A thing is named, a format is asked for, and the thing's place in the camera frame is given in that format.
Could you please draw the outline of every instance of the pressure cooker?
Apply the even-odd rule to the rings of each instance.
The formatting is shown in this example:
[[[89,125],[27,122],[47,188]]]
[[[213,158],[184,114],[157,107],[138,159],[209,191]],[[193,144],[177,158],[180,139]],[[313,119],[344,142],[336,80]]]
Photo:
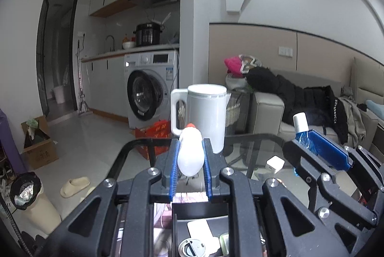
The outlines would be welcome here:
[[[143,23],[136,27],[136,47],[158,45],[160,43],[160,33],[162,32],[160,24]]]

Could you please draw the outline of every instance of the black jacket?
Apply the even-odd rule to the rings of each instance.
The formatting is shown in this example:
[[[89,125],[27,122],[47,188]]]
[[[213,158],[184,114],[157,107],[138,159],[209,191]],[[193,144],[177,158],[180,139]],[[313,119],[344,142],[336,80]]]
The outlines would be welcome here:
[[[330,86],[301,88],[264,67],[251,69],[245,77],[254,90],[283,100],[283,122],[293,125],[293,116],[305,112],[308,125],[332,127],[341,144],[348,142],[347,114]]]

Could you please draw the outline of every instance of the bottle with blue liquid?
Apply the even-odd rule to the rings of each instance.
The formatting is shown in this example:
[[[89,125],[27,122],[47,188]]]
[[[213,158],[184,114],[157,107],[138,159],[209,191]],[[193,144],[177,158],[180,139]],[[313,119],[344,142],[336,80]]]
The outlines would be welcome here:
[[[296,133],[295,139],[313,154],[317,155],[316,148],[312,142],[312,140],[308,137],[308,122],[307,117],[304,112],[297,113],[293,116],[293,125],[294,131]]]

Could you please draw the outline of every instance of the white bucket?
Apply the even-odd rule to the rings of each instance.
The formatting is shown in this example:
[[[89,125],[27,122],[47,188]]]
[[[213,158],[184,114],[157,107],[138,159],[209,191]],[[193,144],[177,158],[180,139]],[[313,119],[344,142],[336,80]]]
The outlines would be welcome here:
[[[46,235],[51,234],[61,223],[61,217],[45,195],[43,186],[36,200],[26,210],[23,210],[23,215]]]
[[[57,104],[63,104],[65,102],[65,92],[63,85],[53,87],[53,94]]]

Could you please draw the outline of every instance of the faucet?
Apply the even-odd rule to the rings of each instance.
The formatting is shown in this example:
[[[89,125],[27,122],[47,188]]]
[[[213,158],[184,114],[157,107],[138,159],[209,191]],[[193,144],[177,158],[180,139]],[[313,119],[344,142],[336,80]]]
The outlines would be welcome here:
[[[112,36],[112,35],[108,35],[106,38],[105,38],[105,40],[107,40],[108,39],[108,37],[112,37],[112,40],[113,40],[113,48],[109,48],[109,51],[115,51],[115,38]]]

